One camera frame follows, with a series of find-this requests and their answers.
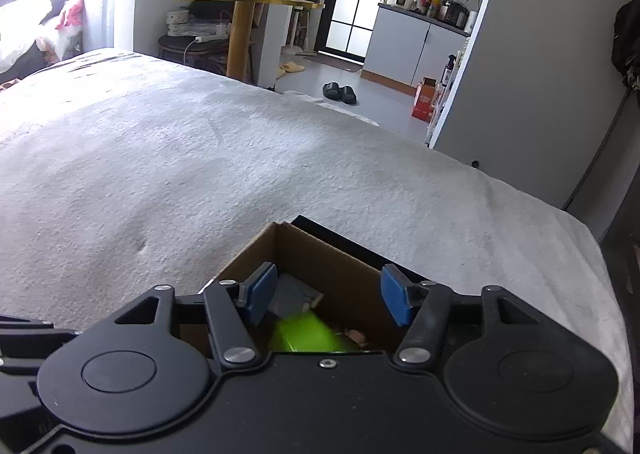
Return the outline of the pair of black slippers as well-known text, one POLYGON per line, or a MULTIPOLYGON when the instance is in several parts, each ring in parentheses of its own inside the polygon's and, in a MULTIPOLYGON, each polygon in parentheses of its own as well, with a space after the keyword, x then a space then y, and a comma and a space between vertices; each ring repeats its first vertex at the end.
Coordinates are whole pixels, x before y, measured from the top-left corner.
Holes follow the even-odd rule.
POLYGON ((322 94, 326 99, 341 101, 348 106, 356 106, 358 103, 356 92, 352 86, 340 86, 335 82, 326 83, 322 87, 322 94))

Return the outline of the brown cardboard box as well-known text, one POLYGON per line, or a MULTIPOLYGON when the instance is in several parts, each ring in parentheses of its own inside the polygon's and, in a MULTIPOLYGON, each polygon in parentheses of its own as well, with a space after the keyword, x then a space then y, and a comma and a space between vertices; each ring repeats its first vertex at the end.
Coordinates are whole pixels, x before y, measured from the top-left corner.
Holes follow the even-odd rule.
MULTIPOLYGON (((290 223, 270 223, 210 281, 244 282, 265 261, 277 267, 278 278, 283 273, 291 274, 323 294, 320 304, 310 312, 335 332, 363 333, 369 341, 367 350, 390 351, 398 345, 400 328, 381 295, 382 270, 362 263, 290 223)), ((262 322, 250 330, 260 354, 271 352, 268 342, 279 319, 268 309, 262 322)))

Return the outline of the yellow slippers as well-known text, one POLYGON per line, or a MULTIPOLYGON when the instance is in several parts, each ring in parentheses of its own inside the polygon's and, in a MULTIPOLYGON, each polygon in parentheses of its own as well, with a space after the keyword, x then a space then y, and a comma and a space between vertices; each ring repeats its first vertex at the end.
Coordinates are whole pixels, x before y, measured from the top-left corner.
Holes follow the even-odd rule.
POLYGON ((306 66, 302 66, 294 61, 281 63, 277 70, 277 78, 281 78, 286 74, 302 73, 306 70, 306 66))

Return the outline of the black shallow tray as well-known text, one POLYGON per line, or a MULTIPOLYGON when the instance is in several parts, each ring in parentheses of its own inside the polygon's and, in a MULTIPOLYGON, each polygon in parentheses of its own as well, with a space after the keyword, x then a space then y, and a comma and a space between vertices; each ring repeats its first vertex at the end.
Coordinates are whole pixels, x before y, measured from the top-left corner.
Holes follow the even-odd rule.
POLYGON ((312 237, 315 237, 327 245, 331 245, 343 253, 360 260, 362 263, 365 263, 376 270, 381 270, 386 265, 394 265, 414 284, 428 281, 427 277, 401 266, 399 263, 396 263, 396 261, 370 251, 369 248, 365 248, 359 243, 351 241, 347 237, 343 237, 341 234, 321 226, 320 223, 303 215, 296 216, 291 222, 291 225, 310 234, 312 237))

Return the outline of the green hexagonal container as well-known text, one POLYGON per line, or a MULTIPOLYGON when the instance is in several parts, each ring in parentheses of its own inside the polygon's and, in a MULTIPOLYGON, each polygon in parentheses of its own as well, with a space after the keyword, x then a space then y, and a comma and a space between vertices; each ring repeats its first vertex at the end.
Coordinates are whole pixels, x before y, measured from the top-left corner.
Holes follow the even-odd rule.
POLYGON ((358 351, 356 342, 324 324, 314 312, 299 312, 279 319, 268 348, 275 352, 341 353, 358 351))

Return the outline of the grey blocky toy figure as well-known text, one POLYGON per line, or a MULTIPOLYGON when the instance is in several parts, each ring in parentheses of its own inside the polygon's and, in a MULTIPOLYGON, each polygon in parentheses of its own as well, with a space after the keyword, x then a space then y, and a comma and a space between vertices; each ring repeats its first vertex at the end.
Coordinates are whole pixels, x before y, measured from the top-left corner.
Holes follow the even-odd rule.
POLYGON ((288 273, 280 275, 276 291, 270 301, 269 311, 280 319, 314 309, 320 304, 323 294, 299 281, 288 273))

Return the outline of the round gold side table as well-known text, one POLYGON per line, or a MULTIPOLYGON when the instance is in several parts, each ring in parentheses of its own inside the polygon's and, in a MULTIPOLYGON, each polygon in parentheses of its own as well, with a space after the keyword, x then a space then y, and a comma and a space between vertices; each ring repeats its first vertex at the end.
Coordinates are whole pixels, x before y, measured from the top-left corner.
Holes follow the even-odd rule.
POLYGON ((309 0, 200 0, 201 2, 233 2, 231 33, 228 46, 227 76, 232 80, 244 81, 245 68, 250 46, 250 30, 252 29, 256 5, 282 5, 296 9, 320 9, 322 3, 309 0))

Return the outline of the black left gripper tip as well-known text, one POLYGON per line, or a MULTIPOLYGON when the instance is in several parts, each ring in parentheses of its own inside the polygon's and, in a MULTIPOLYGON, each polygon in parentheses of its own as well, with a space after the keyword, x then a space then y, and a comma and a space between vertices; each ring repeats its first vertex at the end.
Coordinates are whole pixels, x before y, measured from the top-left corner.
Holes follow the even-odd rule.
POLYGON ((50 321, 1 315, 1 452, 29 452, 58 427, 38 394, 37 375, 78 333, 50 321))

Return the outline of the orange cardboard box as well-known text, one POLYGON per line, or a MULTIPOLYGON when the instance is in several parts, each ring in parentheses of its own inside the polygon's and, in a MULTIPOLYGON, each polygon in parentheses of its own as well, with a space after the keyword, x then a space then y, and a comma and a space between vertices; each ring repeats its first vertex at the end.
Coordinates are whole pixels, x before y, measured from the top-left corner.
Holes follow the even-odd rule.
POLYGON ((411 116, 420 121, 429 123, 433 117, 433 99, 436 94, 436 81, 433 78, 424 77, 416 86, 411 116))

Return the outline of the white kitchen cabinet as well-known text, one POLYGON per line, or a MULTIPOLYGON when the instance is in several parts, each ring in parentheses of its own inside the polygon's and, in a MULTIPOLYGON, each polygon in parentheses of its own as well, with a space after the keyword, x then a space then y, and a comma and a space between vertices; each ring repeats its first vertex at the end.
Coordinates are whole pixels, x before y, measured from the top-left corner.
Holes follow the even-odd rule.
POLYGON ((412 96, 423 78, 439 79, 469 37, 436 19, 379 4, 361 77, 412 96))

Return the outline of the brown pink toy figurine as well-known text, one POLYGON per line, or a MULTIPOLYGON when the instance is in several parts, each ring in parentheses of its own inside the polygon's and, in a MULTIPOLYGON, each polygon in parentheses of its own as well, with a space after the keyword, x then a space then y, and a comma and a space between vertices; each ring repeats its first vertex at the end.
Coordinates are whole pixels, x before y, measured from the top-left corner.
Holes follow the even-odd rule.
POLYGON ((337 333, 335 338, 345 351, 367 350, 369 347, 366 336, 356 330, 344 330, 344 332, 337 333))

